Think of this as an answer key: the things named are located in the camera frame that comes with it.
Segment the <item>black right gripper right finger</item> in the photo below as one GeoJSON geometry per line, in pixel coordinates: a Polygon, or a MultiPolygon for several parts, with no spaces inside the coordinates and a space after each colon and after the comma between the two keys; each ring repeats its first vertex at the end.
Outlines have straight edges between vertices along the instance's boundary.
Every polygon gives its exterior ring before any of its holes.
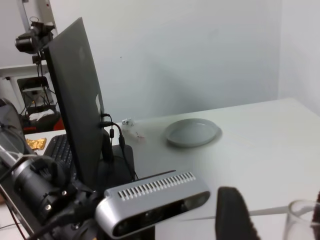
{"type": "Polygon", "coordinates": [[[310,223],[313,240],[320,240],[320,194],[318,193],[317,199],[314,204],[312,220],[310,223]]]}

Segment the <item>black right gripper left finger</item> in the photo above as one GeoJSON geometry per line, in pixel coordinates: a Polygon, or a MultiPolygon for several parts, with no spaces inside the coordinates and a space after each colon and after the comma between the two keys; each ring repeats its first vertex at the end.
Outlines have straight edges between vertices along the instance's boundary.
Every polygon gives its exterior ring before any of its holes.
{"type": "Polygon", "coordinates": [[[215,236],[217,240],[259,240],[258,232],[241,193],[234,187],[217,192],[215,236]]]}

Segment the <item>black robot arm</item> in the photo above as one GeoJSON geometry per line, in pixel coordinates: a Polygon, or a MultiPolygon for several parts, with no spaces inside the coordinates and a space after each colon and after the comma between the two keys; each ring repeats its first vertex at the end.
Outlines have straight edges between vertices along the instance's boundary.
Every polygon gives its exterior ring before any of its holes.
{"type": "Polygon", "coordinates": [[[0,183],[30,239],[156,240],[176,220],[200,239],[222,192],[236,188],[252,215],[286,211],[320,188],[320,118],[294,99],[67,127],[72,169],[28,146],[11,104],[0,109],[0,183]]]}

